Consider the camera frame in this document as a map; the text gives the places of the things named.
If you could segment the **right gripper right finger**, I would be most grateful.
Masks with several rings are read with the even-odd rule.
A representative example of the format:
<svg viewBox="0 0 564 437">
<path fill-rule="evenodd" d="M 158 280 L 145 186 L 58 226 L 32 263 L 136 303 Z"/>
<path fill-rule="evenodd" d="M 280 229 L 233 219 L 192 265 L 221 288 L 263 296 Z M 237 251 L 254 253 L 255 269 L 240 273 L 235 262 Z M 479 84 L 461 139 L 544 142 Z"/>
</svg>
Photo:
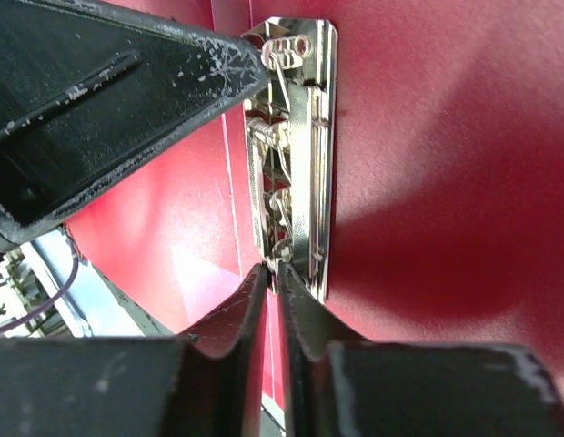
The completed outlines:
<svg viewBox="0 0 564 437">
<path fill-rule="evenodd" d="M 531 350 L 366 339 L 277 270 L 290 436 L 564 436 L 564 404 Z"/>
</svg>

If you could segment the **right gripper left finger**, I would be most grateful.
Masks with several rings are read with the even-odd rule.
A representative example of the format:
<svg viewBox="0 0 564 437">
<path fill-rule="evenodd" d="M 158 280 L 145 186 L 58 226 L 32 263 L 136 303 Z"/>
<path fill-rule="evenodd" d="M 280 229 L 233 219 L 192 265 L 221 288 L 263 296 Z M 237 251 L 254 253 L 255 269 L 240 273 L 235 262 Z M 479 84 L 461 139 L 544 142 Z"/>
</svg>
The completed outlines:
<svg viewBox="0 0 564 437">
<path fill-rule="evenodd" d="M 184 332 L 0 340 L 0 436 L 256 436 L 266 268 Z"/>
</svg>

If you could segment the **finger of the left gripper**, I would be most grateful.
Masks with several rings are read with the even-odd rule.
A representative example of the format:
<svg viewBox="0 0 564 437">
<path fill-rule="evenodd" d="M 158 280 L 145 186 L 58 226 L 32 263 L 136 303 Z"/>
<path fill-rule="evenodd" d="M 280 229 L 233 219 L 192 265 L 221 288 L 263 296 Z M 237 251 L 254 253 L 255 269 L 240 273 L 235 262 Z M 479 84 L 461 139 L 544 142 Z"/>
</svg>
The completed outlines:
<svg viewBox="0 0 564 437">
<path fill-rule="evenodd" d="M 248 41 L 99 1 L 0 1 L 0 250 L 262 90 Z"/>
</svg>

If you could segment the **metal folder clip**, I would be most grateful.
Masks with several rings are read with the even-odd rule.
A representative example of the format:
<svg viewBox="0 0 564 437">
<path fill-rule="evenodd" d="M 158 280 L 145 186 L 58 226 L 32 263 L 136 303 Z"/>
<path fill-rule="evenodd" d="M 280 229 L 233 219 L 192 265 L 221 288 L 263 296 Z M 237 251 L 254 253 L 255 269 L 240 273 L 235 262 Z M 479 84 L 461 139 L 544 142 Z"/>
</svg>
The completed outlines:
<svg viewBox="0 0 564 437">
<path fill-rule="evenodd" d="M 337 29 L 327 19 L 271 17 L 243 37 L 267 86 L 244 102 L 254 241 L 272 273 L 293 265 L 327 298 L 337 89 Z"/>
</svg>

